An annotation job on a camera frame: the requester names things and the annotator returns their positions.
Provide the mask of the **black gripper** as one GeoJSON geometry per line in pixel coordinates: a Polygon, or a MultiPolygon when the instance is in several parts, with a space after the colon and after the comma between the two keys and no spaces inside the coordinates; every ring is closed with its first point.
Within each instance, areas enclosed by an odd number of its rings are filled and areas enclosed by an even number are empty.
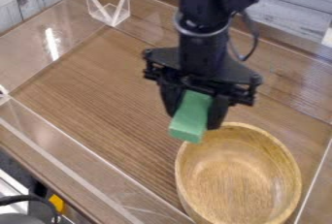
{"type": "Polygon", "coordinates": [[[230,105],[255,105],[263,76],[230,55],[211,75],[199,75],[181,68],[177,48],[148,48],[144,59],[145,78],[157,82],[165,110],[171,116],[177,112],[187,90],[216,97],[208,111],[209,130],[222,127],[230,105]]]}

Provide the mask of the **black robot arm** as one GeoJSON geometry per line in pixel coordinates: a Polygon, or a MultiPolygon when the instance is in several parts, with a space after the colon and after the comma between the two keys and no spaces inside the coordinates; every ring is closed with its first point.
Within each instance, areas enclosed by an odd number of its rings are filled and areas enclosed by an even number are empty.
{"type": "Polygon", "coordinates": [[[167,113],[175,115],[189,91],[212,98],[207,128],[222,127],[230,108],[255,104],[263,76],[244,65],[250,54],[235,51],[230,26],[259,0],[180,0],[175,25],[180,44],[144,52],[145,78],[157,82],[167,113]]]}

